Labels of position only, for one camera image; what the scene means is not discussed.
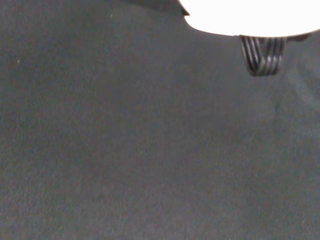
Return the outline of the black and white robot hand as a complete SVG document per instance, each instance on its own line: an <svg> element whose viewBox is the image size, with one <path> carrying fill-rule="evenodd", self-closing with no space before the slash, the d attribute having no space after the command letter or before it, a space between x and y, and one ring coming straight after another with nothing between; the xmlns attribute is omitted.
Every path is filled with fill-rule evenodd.
<svg viewBox="0 0 320 240"><path fill-rule="evenodd" d="M318 0L181 0L186 23L201 32L237 36L248 72L279 72L289 39L320 29Z"/></svg>

